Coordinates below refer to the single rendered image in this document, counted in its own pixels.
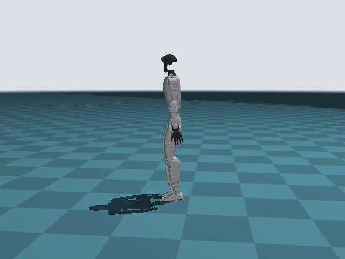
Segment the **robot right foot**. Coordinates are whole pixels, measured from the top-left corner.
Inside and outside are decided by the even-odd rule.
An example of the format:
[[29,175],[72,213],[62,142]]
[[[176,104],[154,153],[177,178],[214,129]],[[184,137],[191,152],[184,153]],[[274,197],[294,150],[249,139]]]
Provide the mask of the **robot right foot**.
[[171,194],[170,191],[163,193],[163,194],[159,194],[158,196],[164,196],[165,197],[165,196],[168,196],[169,194]]

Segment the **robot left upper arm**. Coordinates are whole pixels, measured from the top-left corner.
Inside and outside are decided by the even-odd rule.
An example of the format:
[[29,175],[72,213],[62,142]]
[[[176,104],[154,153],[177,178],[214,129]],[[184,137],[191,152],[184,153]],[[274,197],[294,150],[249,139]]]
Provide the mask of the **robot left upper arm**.
[[[177,78],[172,77],[172,78],[168,79],[168,86],[169,86],[171,101],[174,100],[178,104],[177,85],[178,85]],[[171,101],[168,102],[168,106],[170,108],[171,108],[171,106],[170,106]]]

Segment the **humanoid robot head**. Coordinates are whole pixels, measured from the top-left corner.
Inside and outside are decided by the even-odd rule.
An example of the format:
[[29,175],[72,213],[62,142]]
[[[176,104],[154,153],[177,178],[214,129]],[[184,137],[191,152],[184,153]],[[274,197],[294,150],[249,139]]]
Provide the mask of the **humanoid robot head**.
[[171,75],[176,76],[176,74],[174,73],[173,70],[168,70],[167,69],[167,65],[172,65],[173,62],[177,61],[177,58],[174,55],[168,54],[168,55],[165,55],[164,57],[162,57],[161,61],[164,62],[164,71],[168,72],[168,76],[171,73],[172,73]]

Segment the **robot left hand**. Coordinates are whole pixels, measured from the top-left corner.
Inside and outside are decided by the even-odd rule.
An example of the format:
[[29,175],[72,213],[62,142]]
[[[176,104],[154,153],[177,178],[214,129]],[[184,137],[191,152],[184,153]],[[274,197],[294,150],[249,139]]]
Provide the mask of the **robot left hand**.
[[[177,123],[177,124],[178,124],[178,123]],[[182,142],[183,142],[182,135],[181,135],[179,129],[180,129],[180,128],[179,128],[179,125],[178,125],[178,129],[173,129],[173,125],[172,125],[172,130],[173,130],[174,132],[173,132],[173,135],[172,135],[172,137],[171,137],[171,142],[172,142],[172,140],[173,140],[173,138],[174,138],[175,145],[176,145],[176,140],[177,140],[177,145],[179,145],[178,139],[179,139],[180,144],[181,144],[181,140],[182,140]],[[180,138],[181,138],[181,140],[180,140]]]

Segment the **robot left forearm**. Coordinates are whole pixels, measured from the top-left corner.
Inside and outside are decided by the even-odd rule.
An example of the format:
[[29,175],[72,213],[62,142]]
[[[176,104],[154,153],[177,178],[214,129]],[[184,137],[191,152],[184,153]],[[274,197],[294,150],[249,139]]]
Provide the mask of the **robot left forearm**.
[[178,106],[177,106],[177,102],[176,101],[171,101],[170,103],[171,106],[171,110],[170,110],[170,117],[171,118],[171,123],[173,126],[173,129],[178,129],[178,124],[177,124],[177,113],[178,113]]

